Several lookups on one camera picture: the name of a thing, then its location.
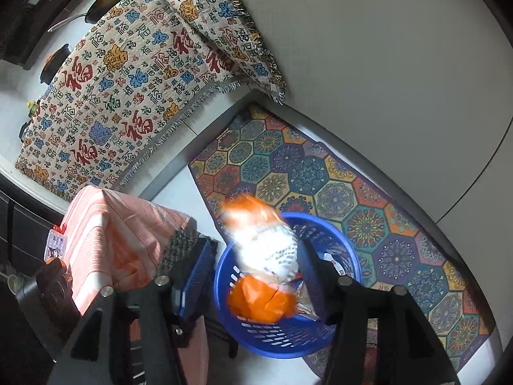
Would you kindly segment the black clay pot orange lid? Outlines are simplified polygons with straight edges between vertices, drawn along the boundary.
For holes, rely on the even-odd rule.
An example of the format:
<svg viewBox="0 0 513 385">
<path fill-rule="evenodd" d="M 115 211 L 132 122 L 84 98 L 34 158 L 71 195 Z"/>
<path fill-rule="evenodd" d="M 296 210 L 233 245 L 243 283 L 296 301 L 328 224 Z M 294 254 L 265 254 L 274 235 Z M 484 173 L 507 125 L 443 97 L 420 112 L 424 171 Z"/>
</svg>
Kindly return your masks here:
<svg viewBox="0 0 513 385">
<path fill-rule="evenodd" d="M 71 49 L 68 44 L 64 44 L 61 48 L 56 50 L 45 61 L 44 67 L 40 74 L 40 83 L 50 85 L 56 73 L 61 68 L 64 61 L 70 55 Z"/>
</svg>

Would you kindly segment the orange white plastic bag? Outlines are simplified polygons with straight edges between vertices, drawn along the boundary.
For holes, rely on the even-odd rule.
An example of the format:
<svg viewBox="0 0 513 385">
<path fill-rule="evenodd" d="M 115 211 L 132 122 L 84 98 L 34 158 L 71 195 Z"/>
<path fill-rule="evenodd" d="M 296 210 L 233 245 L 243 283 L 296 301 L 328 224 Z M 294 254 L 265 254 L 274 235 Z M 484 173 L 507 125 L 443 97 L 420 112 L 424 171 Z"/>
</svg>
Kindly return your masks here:
<svg viewBox="0 0 513 385">
<path fill-rule="evenodd" d="M 272 324 L 296 313 L 297 237 L 272 207 L 241 194 L 224 205 L 225 225 L 242 276 L 226 299 L 232 315 Z"/>
</svg>

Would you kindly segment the colourful hexagon floor mat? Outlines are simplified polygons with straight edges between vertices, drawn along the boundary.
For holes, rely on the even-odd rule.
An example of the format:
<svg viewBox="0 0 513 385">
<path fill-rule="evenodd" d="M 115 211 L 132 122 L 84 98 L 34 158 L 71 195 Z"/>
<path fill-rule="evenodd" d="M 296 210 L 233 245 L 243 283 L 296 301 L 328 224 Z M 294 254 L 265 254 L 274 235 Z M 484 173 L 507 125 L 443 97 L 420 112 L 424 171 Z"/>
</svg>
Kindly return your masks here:
<svg viewBox="0 0 513 385">
<path fill-rule="evenodd" d="M 487 306 L 476 302 L 469 277 L 421 225 L 325 144 L 252 104 L 207 142 L 189 170 L 221 234 L 223 205 L 240 194 L 333 225 L 347 244 L 328 244 L 325 252 L 348 269 L 354 250 L 367 287 L 405 286 L 461 383 L 473 383 L 464 368 L 495 326 Z"/>
</svg>

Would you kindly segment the clear Kuromi plastic box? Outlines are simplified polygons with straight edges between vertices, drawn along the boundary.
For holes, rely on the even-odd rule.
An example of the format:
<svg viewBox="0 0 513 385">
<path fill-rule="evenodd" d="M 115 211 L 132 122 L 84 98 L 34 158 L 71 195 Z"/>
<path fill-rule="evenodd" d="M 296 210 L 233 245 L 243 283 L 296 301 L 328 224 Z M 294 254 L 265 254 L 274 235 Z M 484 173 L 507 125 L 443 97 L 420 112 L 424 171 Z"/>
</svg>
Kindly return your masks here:
<svg viewBox="0 0 513 385">
<path fill-rule="evenodd" d="M 44 249 L 44 261 L 52 258 L 63 258 L 66 250 L 67 238 L 63 228 L 54 226 L 48 234 Z"/>
</svg>

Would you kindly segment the patterned fu character blanket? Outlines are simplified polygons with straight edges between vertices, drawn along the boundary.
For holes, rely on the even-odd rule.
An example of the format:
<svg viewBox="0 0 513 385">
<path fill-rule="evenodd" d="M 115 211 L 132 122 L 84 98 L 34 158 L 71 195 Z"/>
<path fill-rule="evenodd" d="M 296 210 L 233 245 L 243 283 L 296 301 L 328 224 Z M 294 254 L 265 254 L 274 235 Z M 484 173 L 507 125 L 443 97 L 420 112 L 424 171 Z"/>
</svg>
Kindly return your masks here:
<svg viewBox="0 0 513 385">
<path fill-rule="evenodd" d="M 40 98 L 16 168 L 66 201 L 118 190 L 216 92 L 285 81 L 242 0 L 122 0 Z"/>
</svg>

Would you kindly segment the striped orange white tablecloth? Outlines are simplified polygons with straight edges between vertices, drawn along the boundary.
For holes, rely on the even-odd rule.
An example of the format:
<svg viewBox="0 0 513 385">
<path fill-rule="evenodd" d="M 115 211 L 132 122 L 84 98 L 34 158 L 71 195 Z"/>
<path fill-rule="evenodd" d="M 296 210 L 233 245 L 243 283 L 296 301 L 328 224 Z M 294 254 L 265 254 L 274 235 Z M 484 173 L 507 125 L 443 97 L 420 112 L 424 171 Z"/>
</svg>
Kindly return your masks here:
<svg viewBox="0 0 513 385">
<path fill-rule="evenodd" d="M 157 276 L 186 214 L 113 190 L 79 191 L 65 217 L 63 257 L 81 317 L 50 375 L 53 384 L 204 384 L 204 314 L 178 315 L 185 259 Z"/>
</svg>

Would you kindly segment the black foam net sleeve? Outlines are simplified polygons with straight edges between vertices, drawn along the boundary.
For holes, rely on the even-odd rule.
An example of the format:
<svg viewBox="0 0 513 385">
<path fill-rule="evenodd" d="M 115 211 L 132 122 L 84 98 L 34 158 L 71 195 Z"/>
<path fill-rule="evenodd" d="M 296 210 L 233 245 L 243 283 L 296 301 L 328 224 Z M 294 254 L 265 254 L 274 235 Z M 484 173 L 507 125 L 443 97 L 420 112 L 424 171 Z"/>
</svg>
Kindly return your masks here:
<svg viewBox="0 0 513 385">
<path fill-rule="evenodd" d="M 193 229 L 180 229 L 173 236 L 165 248 L 156 270 L 157 276 L 169 273 L 180 262 L 192 253 L 200 234 Z"/>
</svg>

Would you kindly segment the white kitchen cabinets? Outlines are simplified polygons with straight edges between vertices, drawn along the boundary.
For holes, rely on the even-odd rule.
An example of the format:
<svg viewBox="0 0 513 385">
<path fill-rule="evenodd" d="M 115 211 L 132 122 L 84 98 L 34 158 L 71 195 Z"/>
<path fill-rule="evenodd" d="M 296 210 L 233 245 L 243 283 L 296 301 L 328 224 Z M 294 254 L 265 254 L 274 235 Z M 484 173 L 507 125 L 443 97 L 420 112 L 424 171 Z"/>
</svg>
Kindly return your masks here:
<svg viewBox="0 0 513 385">
<path fill-rule="evenodd" d="M 512 47 L 483 0 L 243 0 L 289 103 L 369 159 L 477 276 L 511 257 Z"/>
</svg>

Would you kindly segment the dark grey refrigerator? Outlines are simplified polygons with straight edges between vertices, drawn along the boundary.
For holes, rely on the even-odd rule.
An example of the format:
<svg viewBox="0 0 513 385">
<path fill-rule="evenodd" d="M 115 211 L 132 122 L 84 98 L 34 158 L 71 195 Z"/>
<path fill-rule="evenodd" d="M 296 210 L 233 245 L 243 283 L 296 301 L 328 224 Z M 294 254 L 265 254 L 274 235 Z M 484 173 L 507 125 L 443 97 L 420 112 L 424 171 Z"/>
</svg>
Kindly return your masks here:
<svg viewBox="0 0 513 385">
<path fill-rule="evenodd" d="M 63 215 L 1 177 L 1 274 L 33 276 L 44 264 L 47 236 Z"/>
</svg>

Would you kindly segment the oil bottles on rack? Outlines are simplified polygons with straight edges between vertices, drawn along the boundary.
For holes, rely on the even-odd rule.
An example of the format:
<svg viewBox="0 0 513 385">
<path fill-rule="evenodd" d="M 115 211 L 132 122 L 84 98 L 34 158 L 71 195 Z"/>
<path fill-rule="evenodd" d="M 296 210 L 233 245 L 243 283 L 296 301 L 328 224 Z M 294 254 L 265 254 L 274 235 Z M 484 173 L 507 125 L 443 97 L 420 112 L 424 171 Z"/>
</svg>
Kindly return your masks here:
<svg viewBox="0 0 513 385">
<path fill-rule="evenodd" d="M 40 101 L 29 101 L 26 103 L 26 107 L 28 109 L 28 117 L 37 116 L 40 111 Z"/>
</svg>

